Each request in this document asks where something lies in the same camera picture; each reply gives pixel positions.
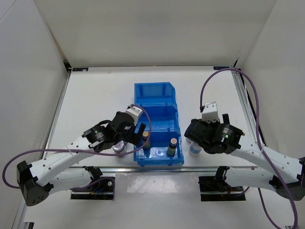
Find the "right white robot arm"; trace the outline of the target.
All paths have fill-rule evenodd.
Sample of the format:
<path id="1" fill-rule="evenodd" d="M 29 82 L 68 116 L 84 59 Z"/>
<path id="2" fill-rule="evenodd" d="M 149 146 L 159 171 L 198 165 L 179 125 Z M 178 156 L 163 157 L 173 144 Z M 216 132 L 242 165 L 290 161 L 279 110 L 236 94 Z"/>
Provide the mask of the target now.
<path id="1" fill-rule="evenodd" d="M 248 186 L 268 189 L 294 201 L 305 196 L 305 160 L 282 155 L 268 147 L 259 146 L 244 132 L 230 125 L 228 115 L 224 123 L 191 120 L 184 136 L 209 154 L 227 154 L 256 165 L 254 169 L 220 166 L 213 178 L 221 191 L 229 187 Z"/>

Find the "yellow-label brown bottle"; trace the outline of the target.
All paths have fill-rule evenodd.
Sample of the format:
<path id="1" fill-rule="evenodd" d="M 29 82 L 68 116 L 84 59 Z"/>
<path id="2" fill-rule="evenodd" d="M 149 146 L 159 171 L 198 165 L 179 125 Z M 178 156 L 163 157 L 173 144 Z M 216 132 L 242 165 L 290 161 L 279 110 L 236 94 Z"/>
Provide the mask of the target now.
<path id="1" fill-rule="evenodd" d="M 150 148 L 149 132 L 144 131 L 142 134 L 142 142 L 144 144 L 143 149 L 148 150 Z"/>
<path id="2" fill-rule="evenodd" d="M 175 152 L 176 152 L 177 143 L 178 143 L 178 141 L 176 138 L 172 138 L 170 140 L 168 148 L 167 148 L 167 155 L 169 157 L 174 157 Z"/>

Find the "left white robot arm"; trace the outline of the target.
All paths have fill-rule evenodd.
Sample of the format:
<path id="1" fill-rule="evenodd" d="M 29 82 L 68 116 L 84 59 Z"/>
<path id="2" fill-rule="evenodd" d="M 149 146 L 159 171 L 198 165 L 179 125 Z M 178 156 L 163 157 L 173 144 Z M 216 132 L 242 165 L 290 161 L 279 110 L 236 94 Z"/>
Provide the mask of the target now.
<path id="1" fill-rule="evenodd" d="M 44 201 L 50 194 L 63 190 L 95 191 L 100 183 L 107 182 L 97 167 L 70 167 L 80 161 L 120 142 L 138 145 L 146 125 L 138 125 L 143 114 L 138 107 L 128 107 L 125 112 L 117 112 L 109 121 L 104 120 L 83 132 L 64 149 L 54 150 L 50 156 L 28 164 L 17 165 L 17 183 L 28 207 Z"/>

